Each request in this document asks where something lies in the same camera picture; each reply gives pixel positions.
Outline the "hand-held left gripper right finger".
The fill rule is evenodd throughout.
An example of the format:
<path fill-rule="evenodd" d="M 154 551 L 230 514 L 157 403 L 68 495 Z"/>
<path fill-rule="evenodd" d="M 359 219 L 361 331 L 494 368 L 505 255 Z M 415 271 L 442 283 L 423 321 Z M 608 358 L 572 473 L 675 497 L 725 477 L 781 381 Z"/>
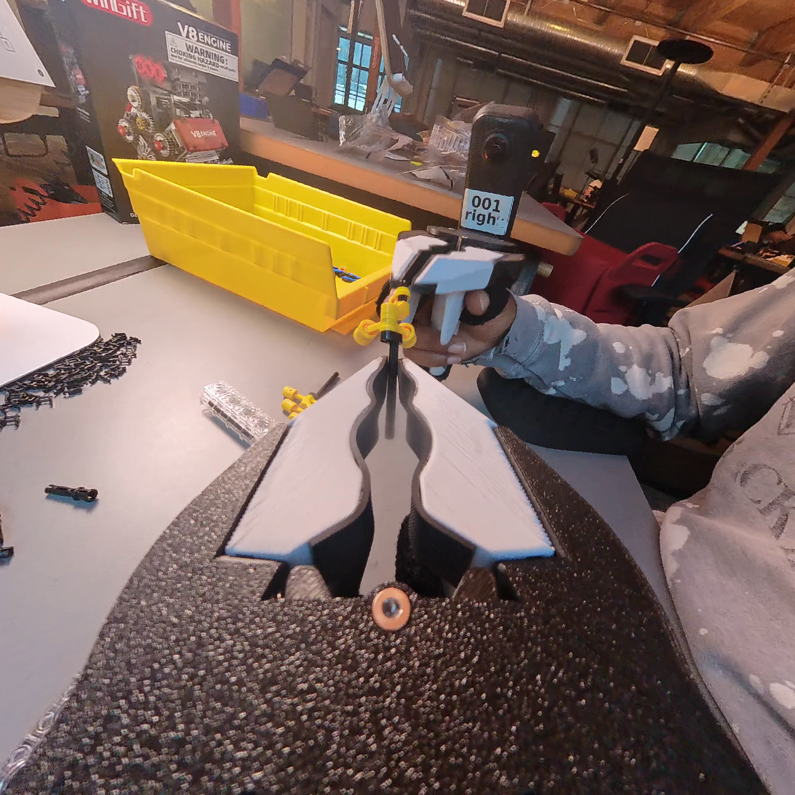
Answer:
<path fill-rule="evenodd" d="M 554 548 L 495 423 L 408 361 L 399 392 L 418 465 L 397 581 L 430 598 L 518 598 L 505 563 Z"/>

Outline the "grey desk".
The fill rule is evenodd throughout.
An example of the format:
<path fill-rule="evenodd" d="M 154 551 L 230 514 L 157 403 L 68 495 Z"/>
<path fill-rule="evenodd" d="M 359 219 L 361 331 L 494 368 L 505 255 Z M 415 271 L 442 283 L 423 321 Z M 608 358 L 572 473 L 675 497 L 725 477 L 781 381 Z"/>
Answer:
<path fill-rule="evenodd" d="M 2 227 L 2 293 L 17 294 L 146 253 L 139 226 L 93 214 Z M 351 376 L 384 346 L 321 334 L 162 265 L 48 304 L 142 344 L 126 373 L 53 407 L 25 409 L 1 435 L 2 765 L 83 668 L 125 582 L 174 517 L 243 453 L 200 408 L 224 381 L 274 419 L 282 388 L 314 390 Z M 394 575 L 397 531 L 417 459 L 405 441 L 378 442 L 375 537 L 363 577 Z M 663 601 L 658 523 L 626 458 L 535 447 L 625 542 Z M 85 508 L 45 497 L 50 483 L 96 488 Z"/>

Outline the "black toy engine box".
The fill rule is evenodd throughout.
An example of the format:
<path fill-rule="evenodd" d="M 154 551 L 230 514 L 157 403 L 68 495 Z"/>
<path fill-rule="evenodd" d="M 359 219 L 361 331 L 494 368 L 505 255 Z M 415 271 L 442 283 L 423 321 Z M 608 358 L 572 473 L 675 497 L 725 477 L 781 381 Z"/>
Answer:
<path fill-rule="evenodd" d="M 239 41 L 184 2 L 49 2 L 104 211 L 136 224 L 114 159 L 232 164 Z"/>

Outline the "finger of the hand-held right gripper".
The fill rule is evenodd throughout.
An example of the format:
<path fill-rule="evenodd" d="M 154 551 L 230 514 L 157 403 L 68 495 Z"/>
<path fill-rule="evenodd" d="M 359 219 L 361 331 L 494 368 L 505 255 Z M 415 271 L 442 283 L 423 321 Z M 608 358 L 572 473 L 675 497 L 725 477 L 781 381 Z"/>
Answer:
<path fill-rule="evenodd" d="M 437 295 L 484 289 L 496 265 L 513 265 L 523 261 L 522 253 L 503 253 L 475 247 L 433 253 L 417 275 L 412 277 L 412 289 L 424 293 L 434 291 Z"/>
<path fill-rule="evenodd" d="M 446 249 L 442 238 L 431 234 L 400 234 L 393 252 L 391 283 L 400 284 L 414 258 L 423 252 Z"/>

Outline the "yellow plastic bin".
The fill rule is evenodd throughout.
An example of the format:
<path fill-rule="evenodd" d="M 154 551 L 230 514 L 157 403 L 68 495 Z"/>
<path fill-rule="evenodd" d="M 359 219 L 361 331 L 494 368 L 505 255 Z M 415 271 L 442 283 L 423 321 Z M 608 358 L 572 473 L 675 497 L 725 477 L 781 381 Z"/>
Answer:
<path fill-rule="evenodd" d="M 370 317 L 408 220 L 251 166 L 114 159 L 149 253 L 319 332 Z M 353 284 L 332 266 L 359 274 Z"/>

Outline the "white book stand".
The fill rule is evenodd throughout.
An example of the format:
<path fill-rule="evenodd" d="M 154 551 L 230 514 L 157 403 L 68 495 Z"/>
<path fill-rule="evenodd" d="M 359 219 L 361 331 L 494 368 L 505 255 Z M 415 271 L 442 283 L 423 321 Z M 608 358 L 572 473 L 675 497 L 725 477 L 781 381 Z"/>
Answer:
<path fill-rule="evenodd" d="M 8 2 L 1 2 L 1 123 L 31 117 L 54 87 Z M 89 322 L 1 294 L 1 385 L 17 381 L 93 344 Z"/>

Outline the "pile of clear plastic bags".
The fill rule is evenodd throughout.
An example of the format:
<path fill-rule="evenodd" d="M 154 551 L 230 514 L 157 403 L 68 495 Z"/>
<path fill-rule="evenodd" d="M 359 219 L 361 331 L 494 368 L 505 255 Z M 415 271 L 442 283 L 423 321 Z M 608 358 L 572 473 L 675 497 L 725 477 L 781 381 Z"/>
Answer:
<path fill-rule="evenodd" d="M 418 139 L 398 133 L 382 114 L 342 116 L 339 127 L 341 149 L 380 157 L 418 179 L 455 189 L 464 181 L 472 136 L 466 121 L 438 115 Z"/>

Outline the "person's grey sweatshirt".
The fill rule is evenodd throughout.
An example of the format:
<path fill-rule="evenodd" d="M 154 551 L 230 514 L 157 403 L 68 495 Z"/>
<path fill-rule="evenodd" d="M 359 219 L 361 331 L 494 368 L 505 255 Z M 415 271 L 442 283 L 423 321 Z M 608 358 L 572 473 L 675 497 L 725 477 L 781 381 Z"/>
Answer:
<path fill-rule="evenodd" d="M 794 435 L 791 387 L 661 526 L 691 656 L 760 778 L 794 791 Z"/>

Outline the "wooden table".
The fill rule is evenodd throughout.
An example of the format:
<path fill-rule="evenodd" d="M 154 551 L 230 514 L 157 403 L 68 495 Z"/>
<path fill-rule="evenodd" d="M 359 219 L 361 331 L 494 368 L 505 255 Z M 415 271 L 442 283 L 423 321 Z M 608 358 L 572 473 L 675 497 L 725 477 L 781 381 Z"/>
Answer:
<path fill-rule="evenodd" d="M 408 174 L 407 166 L 379 157 L 353 156 L 332 142 L 314 142 L 241 117 L 243 152 L 334 183 L 460 220 L 462 197 L 452 190 Z M 571 256 L 583 236 L 528 195 L 522 195 L 512 236 L 544 250 Z"/>

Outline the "pile of black pins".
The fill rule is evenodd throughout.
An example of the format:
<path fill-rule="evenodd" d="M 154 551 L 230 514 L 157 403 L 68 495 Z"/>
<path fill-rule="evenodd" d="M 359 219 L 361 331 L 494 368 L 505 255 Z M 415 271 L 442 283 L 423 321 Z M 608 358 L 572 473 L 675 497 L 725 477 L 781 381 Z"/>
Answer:
<path fill-rule="evenodd" d="M 137 356 L 141 340 L 116 332 L 100 338 L 38 371 L 1 388 L 1 428 L 17 428 L 22 410 L 53 406 L 57 397 L 71 398 L 96 383 L 111 383 L 121 378 Z"/>

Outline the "metal ventilation duct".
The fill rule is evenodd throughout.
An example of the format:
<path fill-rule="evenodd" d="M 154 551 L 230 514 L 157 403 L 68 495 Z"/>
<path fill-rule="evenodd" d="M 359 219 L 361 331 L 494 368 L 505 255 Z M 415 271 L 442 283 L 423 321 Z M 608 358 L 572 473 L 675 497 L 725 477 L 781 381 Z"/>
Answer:
<path fill-rule="evenodd" d="M 417 37 L 446 48 L 467 62 L 558 85 L 566 91 L 629 103 L 640 100 L 670 69 L 628 59 L 641 36 L 614 39 L 573 22 L 531 12 L 508 11 L 502 27 L 464 12 L 464 2 L 414 2 L 407 17 Z M 793 108 L 793 87 L 707 65 L 682 65 L 673 78 L 680 95 L 765 107 Z"/>

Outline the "red plastic object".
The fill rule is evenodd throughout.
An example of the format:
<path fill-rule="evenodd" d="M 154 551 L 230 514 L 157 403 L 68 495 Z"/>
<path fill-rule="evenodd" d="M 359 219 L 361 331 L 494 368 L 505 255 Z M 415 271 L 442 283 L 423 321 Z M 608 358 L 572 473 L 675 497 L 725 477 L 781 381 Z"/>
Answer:
<path fill-rule="evenodd" d="M 598 323 L 625 323 L 633 302 L 622 288 L 655 283 L 677 261 L 691 230 L 689 210 L 625 194 L 583 233 L 576 253 L 543 251 L 552 272 L 537 277 L 532 291 Z"/>

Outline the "person's right hand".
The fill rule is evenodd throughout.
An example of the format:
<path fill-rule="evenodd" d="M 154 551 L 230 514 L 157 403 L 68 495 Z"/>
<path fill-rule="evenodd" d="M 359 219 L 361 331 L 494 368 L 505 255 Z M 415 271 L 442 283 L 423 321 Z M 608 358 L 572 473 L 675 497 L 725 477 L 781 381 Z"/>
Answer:
<path fill-rule="evenodd" d="M 459 331 L 449 343 L 440 342 L 440 333 L 432 326 L 433 300 L 422 303 L 414 315 L 416 343 L 404 349 L 404 358 L 426 369 L 447 367 L 470 361 L 498 345 L 511 328 L 517 313 L 516 301 L 508 293 L 502 312 L 480 325 L 459 324 Z"/>

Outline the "clear cylinder block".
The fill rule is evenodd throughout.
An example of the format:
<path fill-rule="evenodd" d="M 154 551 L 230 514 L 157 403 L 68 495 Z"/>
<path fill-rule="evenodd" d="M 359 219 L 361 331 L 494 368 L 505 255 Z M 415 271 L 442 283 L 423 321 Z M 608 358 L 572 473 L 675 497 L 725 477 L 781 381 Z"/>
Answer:
<path fill-rule="evenodd" d="M 246 445 L 263 439 L 279 425 L 241 392 L 223 381 L 205 385 L 200 403 L 207 417 L 222 424 Z"/>
<path fill-rule="evenodd" d="M 65 705 L 74 693 L 78 677 L 75 677 L 64 692 L 50 705 L 34 728 L 25 736 L 1 767 L 1 794 L 7 793 L 10 783 L 29 763 L 34 751 L 43 743 L 58 720 Z"/>

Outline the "black axle with yellow pistons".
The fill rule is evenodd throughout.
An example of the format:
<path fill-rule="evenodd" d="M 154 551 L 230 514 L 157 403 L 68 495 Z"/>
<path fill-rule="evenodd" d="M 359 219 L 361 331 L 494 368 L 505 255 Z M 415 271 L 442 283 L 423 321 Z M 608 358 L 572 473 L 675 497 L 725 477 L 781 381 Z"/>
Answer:
<path fill-rule="evenodd" d="M 282 412 L 289 421 L 292 421 L 300 413 L 304 412 L 325 394 L 335 388 L 339 382 L 340 374 L 339 372 L 334 372 L 332 376 L 323 383 L 322 387 L 314 392 L 301 394 L 297 389 L 288 385 L 285 386 L 282 390 Z"/>
<path fill-rule="evenodd" d="M 380 319 L 362 320 L 354 330 L 354 341 L 361 346 L 373 342 L 377 337 L 389 346 L 386 368 L 385 393 L 385 438 L 394 438 L 399 349 L 409 349 L 416 343 L 416 333 L 412 323 L 407 321 L 410 314 L 410 290 L 398 287 L 386 301 L 381 304 Z"/>

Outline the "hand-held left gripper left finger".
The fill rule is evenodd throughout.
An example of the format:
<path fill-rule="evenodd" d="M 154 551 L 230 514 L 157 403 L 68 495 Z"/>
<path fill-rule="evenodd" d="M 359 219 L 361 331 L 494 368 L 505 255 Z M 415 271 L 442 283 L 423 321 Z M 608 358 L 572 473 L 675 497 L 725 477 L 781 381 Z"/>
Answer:
<path fill-rule="evenodd" d="M 333 596 L 359 594 L 373 541 L 365 458 L 378 441 L 385 361 L 375 359 L 290 424 L 224 552 L 317 568 Z"/>

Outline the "black floor lamp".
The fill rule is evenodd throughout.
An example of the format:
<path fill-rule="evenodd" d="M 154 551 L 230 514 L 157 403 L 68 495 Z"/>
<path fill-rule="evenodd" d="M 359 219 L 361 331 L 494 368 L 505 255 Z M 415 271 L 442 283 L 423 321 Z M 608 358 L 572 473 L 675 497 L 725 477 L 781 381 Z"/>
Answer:
<path fill-rule="evenodd" d="M 700 41 L 694 41 L 686 38 L 667 38 L 660 42 L 657 46 L 658 54 L 667 62 L 670 61 L 671 65 L 663 74 L 661 85 L 657 90 L 649 108 L 644 112 L 641 117 L 641 123 L 636 130 L 631 142 L 622 155 L 621 161 L 618 166 L 618 173 L 621 173 L 624 165 L 635 151 L 642 151 L 639 148 L 641 144 L 648 149 L 656 137 L 658 129 L 654 124 L 651 124 L 652 116 L 668 94 L 671 82 L 677 74 L 681 65 L 701 65 L 708 62 L 713 56 L 713 49 Z"/>

